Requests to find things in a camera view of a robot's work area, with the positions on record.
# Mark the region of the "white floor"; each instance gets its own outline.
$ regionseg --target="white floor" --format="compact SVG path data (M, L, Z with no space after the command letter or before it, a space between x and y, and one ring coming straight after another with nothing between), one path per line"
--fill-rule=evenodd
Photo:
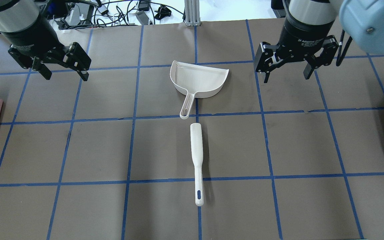
M102 3L107 3L109 0L102 0ZM127 12L127 5L130 1L120 3L109 4L109 15L116 15L118 12L116 6L118 6L123 12ZM129 9L132 9L135 2L130 4ZM184 11L183 0L156 0L158 3L166 4L178 9L180 12ZM260 19L260 18L275 18L275 15L271 9L271 0L200 0L200 17L201 21L227 21L227 20L244 20L244 19ZM159 4L151 4L154 11L159 8ZM129 15L129 23L140 25L139 21L134 16L135 11L132 11ZM150 19L153 19L150 11L146 12L146 15ZM172 15L166 17L161 21L156 20L155 24L169 24L169 23L181 23L183 22L182 14L172 10ZM105 21L105 23L111 22L111 19L105 17L96 17ZM58 26L53 22L52 25L55 29Z

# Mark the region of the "white dustpan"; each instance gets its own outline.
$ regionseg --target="white dustpan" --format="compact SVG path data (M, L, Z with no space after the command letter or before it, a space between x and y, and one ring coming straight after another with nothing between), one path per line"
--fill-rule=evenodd
M171 81L180 93L186 95L180 118L189 117L195 97L212 97L218 93L223 87L228 73L229 69L173 61L170 69Z

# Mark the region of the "white tool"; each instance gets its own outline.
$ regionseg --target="white tool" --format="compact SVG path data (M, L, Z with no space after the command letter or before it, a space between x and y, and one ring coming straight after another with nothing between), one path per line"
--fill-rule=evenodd
M229 69L173 61L170 69L171 81L181 94L186 95L180 118L189 117L195 97L212 97L218 93L223 87L228 73Z
M202 206L204 204L204 191L202 185L202 161L204 151L202 148L201 124L191 124L191 150L192 161L195 167L195 204Z

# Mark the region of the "metal post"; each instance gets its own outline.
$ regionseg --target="metal post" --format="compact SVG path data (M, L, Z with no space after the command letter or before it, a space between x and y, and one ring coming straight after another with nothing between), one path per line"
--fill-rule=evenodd
M199 0L185 0L186 26L201 26Z

